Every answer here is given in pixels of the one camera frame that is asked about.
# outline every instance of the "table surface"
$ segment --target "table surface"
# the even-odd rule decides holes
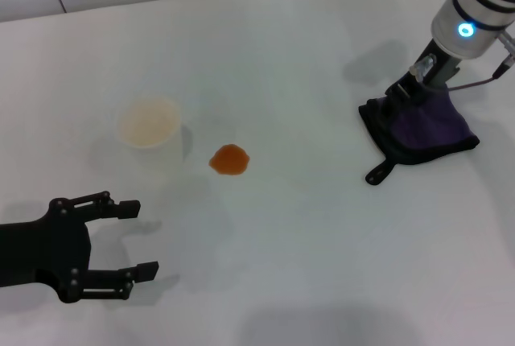
[[[0,221],[108,190],[142,211],[89,225],[90,266],[160,264],[127,302],[0,289],[1,343],[512,345],[511,74],[452,94],[474,151],[364,181],[381,154],[357,108],[416,59],[443,1],[163,0],[0,25]],[[181,105],[173,174],[112,139],[106,98],[138,90]],[[218,175],[232,142],[249,168]]]

